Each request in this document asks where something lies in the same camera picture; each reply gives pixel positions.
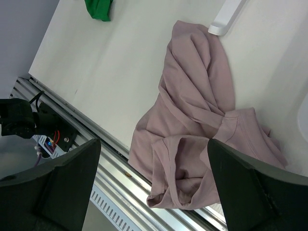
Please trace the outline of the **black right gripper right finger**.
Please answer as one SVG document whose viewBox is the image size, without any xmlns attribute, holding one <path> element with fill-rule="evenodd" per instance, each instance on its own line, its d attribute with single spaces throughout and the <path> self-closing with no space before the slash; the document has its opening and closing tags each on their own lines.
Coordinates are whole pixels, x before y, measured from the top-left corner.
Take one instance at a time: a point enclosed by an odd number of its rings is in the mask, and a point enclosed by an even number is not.
<svg viewBox="0 0 308 231">
<path fill-rule="evenodd" d="M 211 139 L 207 146 L 230 231 L 306 231 L 308 179 Z"/>
</svg>

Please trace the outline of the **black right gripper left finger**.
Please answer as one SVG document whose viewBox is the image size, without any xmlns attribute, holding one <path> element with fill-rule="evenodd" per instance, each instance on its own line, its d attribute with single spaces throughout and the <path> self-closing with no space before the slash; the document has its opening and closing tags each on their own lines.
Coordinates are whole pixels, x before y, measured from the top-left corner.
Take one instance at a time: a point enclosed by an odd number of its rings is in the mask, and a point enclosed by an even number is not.
<svg viewBox="0 0 308 231">
<path fill-rule="evenodd" d="M 101 142 L 83 145 L 0 180 L 2 231 L 80 231 L 101 153 Z"/>
</svg>

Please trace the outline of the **mauve tank top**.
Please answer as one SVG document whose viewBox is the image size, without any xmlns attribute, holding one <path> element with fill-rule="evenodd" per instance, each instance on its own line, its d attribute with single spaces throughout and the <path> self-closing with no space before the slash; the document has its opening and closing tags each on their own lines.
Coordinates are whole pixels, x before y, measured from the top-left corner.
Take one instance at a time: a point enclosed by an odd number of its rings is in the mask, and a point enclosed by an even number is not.
<svg viewBox="0 0 308 231">
<path fill-rule="evenodd" d="M 219 202 L 207 151 L 212 138 L 287 166 L 254 108 L 235 108 L 226 53 L 205 26 L 174 24 L 158 88 L 156 102 L 135 127 L 128 160 L 152 184 L 149 207 L 194 210 Z"/>
</svg>

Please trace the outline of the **green tank top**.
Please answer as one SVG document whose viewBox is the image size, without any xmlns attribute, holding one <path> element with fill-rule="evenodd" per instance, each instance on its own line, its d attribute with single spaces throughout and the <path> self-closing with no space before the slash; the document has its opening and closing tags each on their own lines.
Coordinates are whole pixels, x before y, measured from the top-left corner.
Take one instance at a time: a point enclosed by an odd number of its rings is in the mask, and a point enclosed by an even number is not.
<svg viewBox="0 0 308 231">
<path fill-rule="evenodd" d="M 113 0 L 85 0 L 86 9 L 92 19 L 110 22 L 110 10 Z"/>
</svg>

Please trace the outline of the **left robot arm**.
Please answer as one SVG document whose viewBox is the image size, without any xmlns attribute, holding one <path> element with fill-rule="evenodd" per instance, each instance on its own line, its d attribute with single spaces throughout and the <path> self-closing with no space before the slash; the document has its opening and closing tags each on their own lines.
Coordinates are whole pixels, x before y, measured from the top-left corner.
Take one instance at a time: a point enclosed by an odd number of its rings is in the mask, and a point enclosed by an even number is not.
<svg viewBox="0 0 308 231">
<path fill-rule="evenodd" d="M 67 152 L 77 137 L 77 129 L 45 103 L 39 103 L 44 91 L 30 101 L 18 98 L 1 99 L 1 135 L 17 135 L 23 139 L 46 136 L 43 146 L 50 152 L 60 148 Z"/>
</svg>

